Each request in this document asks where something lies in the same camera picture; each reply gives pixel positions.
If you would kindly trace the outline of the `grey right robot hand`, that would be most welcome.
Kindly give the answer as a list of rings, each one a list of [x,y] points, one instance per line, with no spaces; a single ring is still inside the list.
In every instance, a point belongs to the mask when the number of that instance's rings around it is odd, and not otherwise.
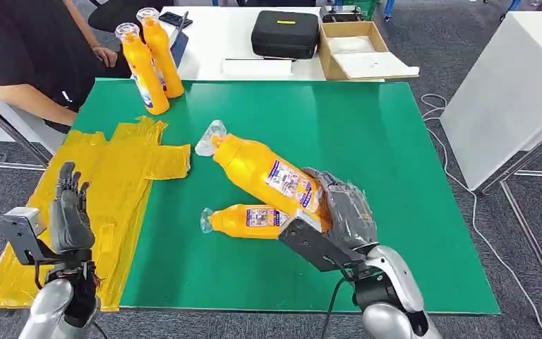
[[[379,244],[377,226],[366,195],[351,182],[327,172],[304,167],[324,191],[325,205],[330,214],[331,228],[324,235],[340,249],[366,255]]]

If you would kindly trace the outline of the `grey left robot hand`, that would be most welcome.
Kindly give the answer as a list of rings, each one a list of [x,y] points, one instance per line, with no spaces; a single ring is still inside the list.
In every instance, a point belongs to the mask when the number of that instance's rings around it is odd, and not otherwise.
[[[74,162],[65,162],[49,207],[49,232],[56,253],[91,249],[95,235],[87,212],[88,182],[79,183],[81,172]]]

